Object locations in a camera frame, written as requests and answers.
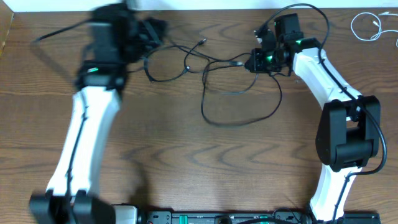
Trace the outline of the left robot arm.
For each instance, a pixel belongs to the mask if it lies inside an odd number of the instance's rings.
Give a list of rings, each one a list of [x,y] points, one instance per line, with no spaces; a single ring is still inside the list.
[[[126,86],[128,65],[162,44],[167,24],[137,19],[137,2],[99,7],[88,24],[93,41],[84,49],[75,82],[72,118],[57,168],[44,194],[33,194],[29,208],[37,223],[145,223],[134,205],[100,199],[101,163],[108,134]]]

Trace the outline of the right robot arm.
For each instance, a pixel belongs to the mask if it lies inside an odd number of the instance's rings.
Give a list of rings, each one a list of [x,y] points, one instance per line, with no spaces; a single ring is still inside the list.
[[[326,56],[323,43],[304,36],[296,13],[276,17],[273,30],[263,23],[254,35],[261,46],[251,51],[245,68],[268,74],[288,68],[304,81],[322,109],[315,138],[322,169],[302,221],[375,222],[371,215],[345,214],[344,204],[354,179],[373,174],[364,167],[384,142],[379,100],[363,96],[344,80]]]

